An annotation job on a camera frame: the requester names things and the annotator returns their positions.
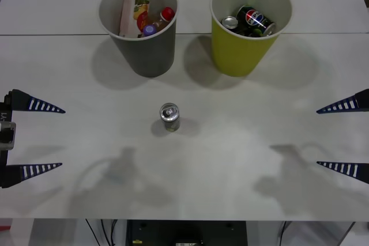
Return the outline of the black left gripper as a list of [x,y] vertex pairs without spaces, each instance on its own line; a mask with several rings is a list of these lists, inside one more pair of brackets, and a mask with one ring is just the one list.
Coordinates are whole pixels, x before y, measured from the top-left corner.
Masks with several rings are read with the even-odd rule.
[[52,164],[23,164],[6,165],[7,154],[14,147],[14,123],[12,110],[25,112],[66,113],[63,109],[44,100],[31,96],[21,90],[12,90],[1,102],[1,188],[9,188],[33,177],[39,176],[62,165]]

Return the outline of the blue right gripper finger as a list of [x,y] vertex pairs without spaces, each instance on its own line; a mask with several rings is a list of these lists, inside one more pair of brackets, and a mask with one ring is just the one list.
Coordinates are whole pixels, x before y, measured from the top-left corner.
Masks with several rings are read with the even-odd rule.
[[317,161],[318,165],[369,184],[369,163]]
[[369,89],[362,90],[330,105],[327,105],[316,113],[343,113],[343,112],[368,112]]

